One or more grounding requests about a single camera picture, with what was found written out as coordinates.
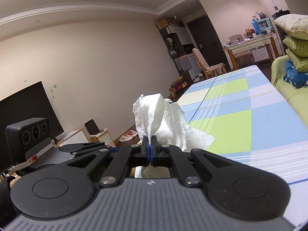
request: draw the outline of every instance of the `hand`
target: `hand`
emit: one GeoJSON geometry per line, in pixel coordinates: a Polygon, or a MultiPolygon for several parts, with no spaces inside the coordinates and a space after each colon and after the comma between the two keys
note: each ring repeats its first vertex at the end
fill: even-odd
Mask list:
{"type": "Polygon", "coordinates": [[[16,178],[10,182],[10,188],[12,188],[16,181],[18,181],[20,178],[21,176],[16,176],[16,178]]]}

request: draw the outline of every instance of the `green square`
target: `green square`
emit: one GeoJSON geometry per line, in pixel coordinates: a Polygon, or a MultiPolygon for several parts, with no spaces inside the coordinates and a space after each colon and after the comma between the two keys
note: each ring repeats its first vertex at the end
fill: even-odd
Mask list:
{"type": "Polygon", "coordinates": [[[232,154],[250,151],[251,110],[191,121],[190,126],[214,136],[207,151],[214,154],[232,154]]]}
{"type": "Polygon", "coordinates": [[[226,82],[210,88],[205,100],[219,97],[222,95],[228,95],[235,92],[248,89],[247,79],[241,78],[232,82],[226,82]]]}

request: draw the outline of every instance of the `chair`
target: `chair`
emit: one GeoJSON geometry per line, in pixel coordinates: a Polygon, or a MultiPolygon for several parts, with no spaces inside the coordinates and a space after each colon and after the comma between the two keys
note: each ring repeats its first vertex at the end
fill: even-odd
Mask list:
{"type": "Polygon", "coordinates": [[[208,65],[208,63],[206,62],[206,60],[203,58],[200,50],[193,49],[192,51],[195,54],[195,58],[197,60],[199,68],[201,68],[203,70],[207,79],[209,78],[209,75],[211,77],[214,77],[214,76],[218,76],[218,75],[221,75],[221,74],[225,74],[227,72],[226,67],[224,66],[223,63],[220,63],[220,64],[217,64],[217,65],[210,67],[208,65]]]}
{"type": "MultiPolygon", "coordinates": [[[[236,42],[236,40],[238,38],[241,41],[244,41],[242,35],[233,35],[233,36],[229,37],[229,40],[233,44],[233,43],[236,42]]],[[[234,57],[235,57],[235,60],[236,60],[236,63],[238,64],[238,66],[249,64],[249,63],[254,63],[254,56],[253,56],[253,54],[250,50],[246,50],[246,51],[234,54],[234,57]]]]}

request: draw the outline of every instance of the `white floral pillow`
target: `white floral pillow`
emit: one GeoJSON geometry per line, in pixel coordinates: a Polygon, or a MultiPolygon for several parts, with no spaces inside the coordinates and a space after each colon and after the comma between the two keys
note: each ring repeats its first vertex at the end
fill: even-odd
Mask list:
{"type": "Polygon", "coordinates": [[[289,14],[277,18],[274,23],[288,35],[308,40],[308,16],[289,14]]]}

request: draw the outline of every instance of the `sofa armrest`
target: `sofa armrest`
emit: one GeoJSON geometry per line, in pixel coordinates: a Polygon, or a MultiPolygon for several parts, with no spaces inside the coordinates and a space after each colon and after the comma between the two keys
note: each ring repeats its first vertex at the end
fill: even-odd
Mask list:
{"type": "Polygon", "coordinates": [[[285,62],[289,59],[287,55],[276,58],[272,63],[272,85],[285,75],[285,62]]]}

